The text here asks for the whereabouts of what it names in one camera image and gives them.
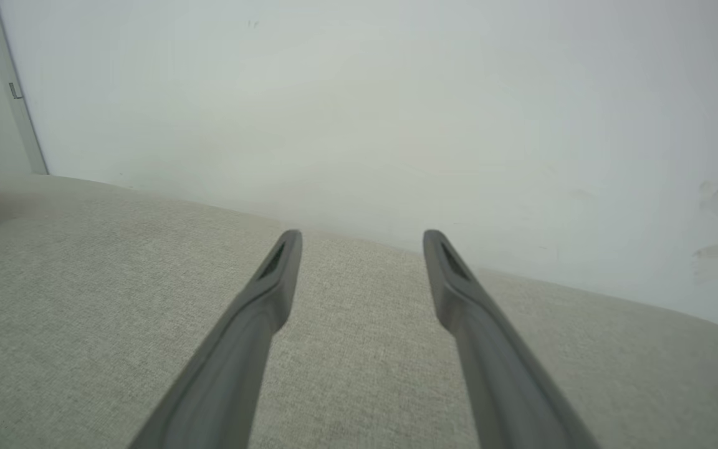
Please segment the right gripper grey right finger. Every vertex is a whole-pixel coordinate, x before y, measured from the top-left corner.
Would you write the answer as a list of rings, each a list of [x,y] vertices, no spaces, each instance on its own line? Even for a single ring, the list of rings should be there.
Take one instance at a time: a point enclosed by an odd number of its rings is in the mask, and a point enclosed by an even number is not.
[[[451,242],[423,236],[439,323],[454,337],[481,449],[600,449]]]

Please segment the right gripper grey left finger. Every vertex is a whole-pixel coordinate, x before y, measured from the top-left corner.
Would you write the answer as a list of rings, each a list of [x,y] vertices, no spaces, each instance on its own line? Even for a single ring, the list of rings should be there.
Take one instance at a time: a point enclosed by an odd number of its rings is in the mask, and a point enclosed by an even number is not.
[[[274,335],[292,310],[302,233],[282,233],[128,449],[247,449]]]

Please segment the light grey fabric sofa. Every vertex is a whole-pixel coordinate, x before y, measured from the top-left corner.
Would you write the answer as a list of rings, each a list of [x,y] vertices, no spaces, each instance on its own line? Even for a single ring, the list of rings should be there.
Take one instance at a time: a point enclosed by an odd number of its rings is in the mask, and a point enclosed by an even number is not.
[[[125,449],[282,232],[92,181],[0,181],[0,449]],[[475,274],[607,449],[718,449],[718,325]],[[477,449],[421,254],[307,230],[251,449]]]

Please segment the grey door frame strip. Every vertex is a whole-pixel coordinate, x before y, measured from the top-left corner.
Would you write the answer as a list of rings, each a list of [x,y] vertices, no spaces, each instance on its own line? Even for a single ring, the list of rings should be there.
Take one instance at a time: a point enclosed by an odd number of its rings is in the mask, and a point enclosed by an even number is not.
[[[28,107],[26,105],[26,97],[23,93],[20,78],[18,77],[16,65],[14,59],[12,59],[11,46],[7,39],[7,33],[4,27],[4,21],[2,19],[2,11],[0,8],[0,42],[3,55],[3,67],[4,77],[6,78],[6,84],[9,89],[9,82],[17,83],[20,91],[22,91],[23,99],[13,99],[11,95],[11,108],[12,114],[14,114],[14,120],[22,139],[26,157],[29,161],[29,167],[33,173],[40,175],[49,175],[49,170],[46,165],[42,148],[38,142],[37,134],[34,130],[34,124],[32,124],[31,115],[29,114]]]

